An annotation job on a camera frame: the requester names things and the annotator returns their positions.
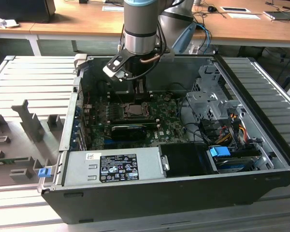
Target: motherboard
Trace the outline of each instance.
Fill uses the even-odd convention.
[[[172,94],[153,94],[140,104],[99,97],[92,102],[92,149],[153,147],[188,141]]]

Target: wooden desk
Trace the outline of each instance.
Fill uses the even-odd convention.
[[[220,6],[247,8],[251,14],[262,14],[263,11],[276,11],[276,8],[265,4],[264,0],[208,0],[219,12],[224,12]],[[275,0],[275,5],[289,6],[290,2]],[[207,12],[208,5],[194,7],[193,11]],[[207,14],[204,18],[206,28],[212,33],[212,43],[231,45],[290,44],[290,22],[271,21],[266,15],[257,15],[260,19],[231,18],[227,14]],[[195,33],[194,39],[203,38],[202,33]]]
[[[75,1],[55,0],[54,19],[47,24],[36,23],[31,34],[120,36],[123,12],[102,11],[102,2],[79,4]]]
[[[21,22],[18,24],[19,24],[19,27],[15,27],[15,28],[6,28],[6,29],[0,28],[0,33],[30,34],[30,29],[34,25],[34,23],[25,23],[25,22]]]
[[[36,56],[41,55],[38,40],[118,41],[123,24],[122,12],[103,12],[102,2],[54,1],[56,14],[50,23],[21,23],[18,28],[0,29],[0,38],[28,39]],[[248,8],[252,14],[276,10],[264,4],[264,0],[207,0],[207,3],[213,3],[220,12],[223,12],[220,6]],[[290,2],[281,0],[275,0],[275,4],[290,6]],[[207,12],[207,6],[193,10]],[[261,20],[224,15],[226,18],[220,14],[207,14],[204,19],[212,33],[212,44],[290,47],[290,22],[271,22],[265,15],[258,15]],[[203,39],[204,32],[196,31],[193,40],[199,43]]]

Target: power supply label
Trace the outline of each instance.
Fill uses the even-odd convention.
[[[100,181],[102,183],[138,179],[139,169],[136,154],[100,157]]]

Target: blue latch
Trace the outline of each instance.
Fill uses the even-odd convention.
[[[38,173],[38,177],[52,177],[52,169],[51,168],[41,168]]]
[[[230,151],[226,146],[215,146],[213,148],[211,148],[210,153],[212,155],[212,157],[220,157],[220,156],[230,156]]]

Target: computer case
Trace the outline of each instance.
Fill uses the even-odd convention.
[[[54,0],[0,0],[0,18],[17,22],[48,23],[55,10]]]

